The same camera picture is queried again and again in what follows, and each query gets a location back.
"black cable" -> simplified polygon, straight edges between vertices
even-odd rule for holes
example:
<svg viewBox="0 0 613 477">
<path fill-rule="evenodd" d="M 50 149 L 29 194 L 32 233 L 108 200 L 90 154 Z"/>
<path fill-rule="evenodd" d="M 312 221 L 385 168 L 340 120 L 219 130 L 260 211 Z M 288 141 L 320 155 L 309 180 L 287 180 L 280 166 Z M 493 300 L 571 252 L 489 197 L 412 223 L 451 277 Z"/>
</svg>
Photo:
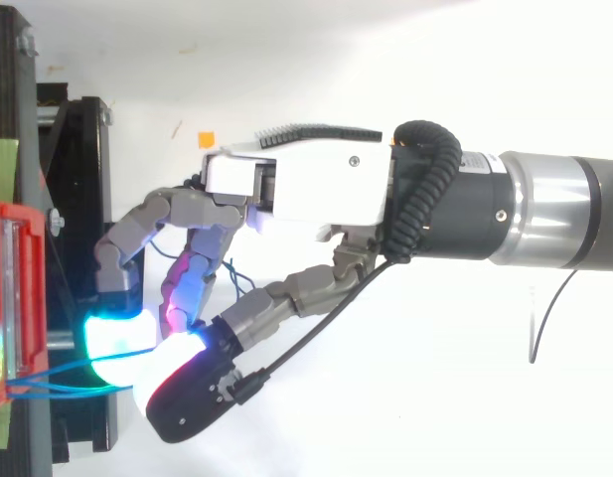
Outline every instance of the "black cable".
<svg viewBox="0 0 613 477">
<path fill-rule="evenodd" d="M 313 341 L 313 339 L 315 339 L 317 335 L 319 335 L 322 331 L 324 331 L 324 329 L 328 325 L 330 325 L 333 322 L 333 320 L 337 318 L 341 314 L 341 312 L 344 311 L 346 307 L 350 305 L 353 302 L 353 300 L 355 300 L 355 298 L 357 298 L 359 294 L 362 291 L 364 291 L 364 289 L 375 280 L 375 278 L 377 278 L 379 275 L 381 275 L 384 271 L 386 271 L 388 268 L 390 268 L 393 265 L 394 265 L 394 262 L 385 261 L 384 263 L 379 265 L 377 268 L 375 268 L 371 273 L 368 274 L 368 276 L 364 279 L 364 281 L 362 281 L 357 286 L 355 286 L 355 288 L 353 288 L 352 291 L 348 295 L 346 295 L 344 299 L 340 301 L 338 305 L 335 308 L 333 308 L 333 310 L 330 313 L 328 313 L 328 315 L 326 315 L 324 319 L 322 319 L 322 321 L 317 323 L 317 325 L 315 325 L 312 330 L 306 333 L 297 343 L 291 346 L 288 349 L 288 351 L 286 351 L 283 355 L 281 355 L 279 358 L 273 361 L 270 364 L 270 366 L 263 368 L 260 371 L 267 377 L 270 377 L 270 375 L 273 374 L 275 371 L 277 371 L 277 369 L 280 366 L 282 366 L 284 363 L 290 360 L 301 349 L 303 349 L 308 343 Z"/>
<path fill-rule="evenodd" d="M 400 201 L 386 231 L 383 247 L 385 258 L 397 263 L 408 263 L 418 248 L 423 226 L 458 174 L 463 151 L 451 132 L 429 121 L 402 124 L 394 132 L 394 143 L 408 147 L 429 145 L 434 148 L 429 169 L 414 190 Z"/>
<path fill-rule="evenodd" d="M 557 298 L 560 296 L 560 294 L 564 290 L 564 287 L 569 281 L 571 281 L 571 278 L 573 278 L 573 275 L 575 275 L 575 273 L 577 273 L 577 270 L 573 270 L 569 273 L 569 275 L 566 277 L 566 279 L 562 282 L 560 287 L 555 292 L 555 295 L 553 295 L 553 299 L 551 300 L 551 302 L 548 304 L 546 313 L 544 313 L 544 318 L 542 318 L 542 323 L 540 323 L 540 328 L 537 331 L 537 338 L 536 338 L 536 342 L 534 343 L 534 349 L 532 350 L 532 353 L 529 358 L 529 362 L 531 364 L 536 362 L 537 350 L 540 347 L 540 340 L 542 339 L 542 333 L 544 332 L 544 325 L 546 325 L 546 320 L 548 320 L 548 315 L 551 313 L 551 310 L 553 309 L 553 305 L 555 304 L 555 302 L 557 301 Z"/>
</svg>

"white background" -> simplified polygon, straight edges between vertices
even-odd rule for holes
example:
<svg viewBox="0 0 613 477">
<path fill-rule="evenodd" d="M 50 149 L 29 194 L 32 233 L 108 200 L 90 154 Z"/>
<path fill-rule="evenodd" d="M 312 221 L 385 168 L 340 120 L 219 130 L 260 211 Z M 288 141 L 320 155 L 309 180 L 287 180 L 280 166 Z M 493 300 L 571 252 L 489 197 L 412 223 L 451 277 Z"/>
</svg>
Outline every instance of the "white background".
<svg viewBox="0 0 613 477">
<path fill-rule="evenodd" d="M 199 130 L 222 143 L 293 121 L 389 135 L 423 118 L 467 150 L 613 159 L 613 0 L 14 3 L 35 26 L 39 80 L 112 104 L 115 219 L 200 168 Z M 184 235 L 157 241 L 176 252 Z M 230 255 L 263 284 L 333 246 L 243 232 Z M 168 266 L 148 250 L 154 310 Z M 613 274 L 573 279 L 528 364 L 530 286 L 539 317 L 565 275 L 415 260 L 196 438 L 164 444 L 129 405 L 111 452 L 74 446 L 56 474 L 613 476 Z M 222 274 L 207 316 L 233 299 Z M 241 367 L 316 320 L 287 322 Z"/>
</svg>

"black cylindrical motor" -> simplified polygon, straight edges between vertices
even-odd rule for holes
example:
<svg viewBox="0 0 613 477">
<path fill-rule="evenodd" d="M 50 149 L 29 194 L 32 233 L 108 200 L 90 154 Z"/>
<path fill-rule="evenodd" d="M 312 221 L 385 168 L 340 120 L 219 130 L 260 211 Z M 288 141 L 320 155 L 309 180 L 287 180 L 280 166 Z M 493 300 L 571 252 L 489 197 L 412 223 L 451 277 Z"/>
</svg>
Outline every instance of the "black cylindrical motor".
<svg viewBox="0 0 613 477">
<path fill-rule="evenodd" d="M 394 154 L 394 207 L 430 163 L 422 148 L 404 149 Z M 417 252 L 613 270 L 613 161 L 464 152 L 459 173 L 423 227 Z"/>
</svg>

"robotic hand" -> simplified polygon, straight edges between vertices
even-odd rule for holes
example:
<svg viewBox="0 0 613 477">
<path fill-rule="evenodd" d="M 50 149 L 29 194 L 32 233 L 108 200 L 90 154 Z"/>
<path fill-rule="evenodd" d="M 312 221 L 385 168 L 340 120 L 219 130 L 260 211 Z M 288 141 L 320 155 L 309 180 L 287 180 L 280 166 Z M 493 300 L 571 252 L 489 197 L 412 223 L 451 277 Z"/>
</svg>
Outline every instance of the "robotic hand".
<svg viewBox="0 0 613 477">
<path fill-rule="evenodd" d="M 332 266 L 253 289 L 205 323 L 216 270 L 244 223 L 261 234 L 288 227 L 343 239 Z M 166 224 L 189 230 L 161 288 L 161 332 L 171 336 L 152 353 L 159 378 L 135 395 L 161 438 L 179 442 L 246 402 L 379 273 L 413 255 L 613 270 L 613 162 L 462 152 L 449 131 L 424 121 L 400 126 L 392 146 L 357 128 L 267 131 L 210 152 L 202 176 L 152 192 L 109 230 L 95 249 L 100 309 L 141 311 L 131 258 Z M 269 367 L 246 377 L 235 369 L 232 360 L 283 320 L 325 313 Z M 176 363 L 158 372 L 172 354 Z"/>
</svg>

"screw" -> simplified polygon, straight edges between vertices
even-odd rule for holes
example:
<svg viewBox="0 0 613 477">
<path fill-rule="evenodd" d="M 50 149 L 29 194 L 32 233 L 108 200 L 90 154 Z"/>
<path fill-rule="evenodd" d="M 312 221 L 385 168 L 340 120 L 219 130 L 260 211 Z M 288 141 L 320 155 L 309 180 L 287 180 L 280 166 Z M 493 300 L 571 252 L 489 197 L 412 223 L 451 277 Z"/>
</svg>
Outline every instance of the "screw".
<svg viewBox="0 0 613 477">
<path fill-rule="evenodd" d="M 108 107 L 102 107 L 100 109 L 100 121 L 105 126 L 114 125 L 114 112 Z"/>
<path fill-rule="evenodd" d="M 48 227 L 52 237 L 58 237 L 61 229 L 66 226 L 66 220 L 61 217 L 57 209 L 50 209 L 48 212 Z"/>
<path fill-rule="evenodd" d="M 32 28 L 25 27 L 17 37 L 17 48 L 21 54 L 34 58 L 37 55 L 35 50 L 35 37 L 32 35 Z"/>
<path fill-rule="evenodd" d="M 503 211 L 502 209 L 500 209 L 497 213 L 496 213 L 496 220 L 498 222 L 504 222 L 507 219 L 507 213 L 505 211 Z"/>
</svg>

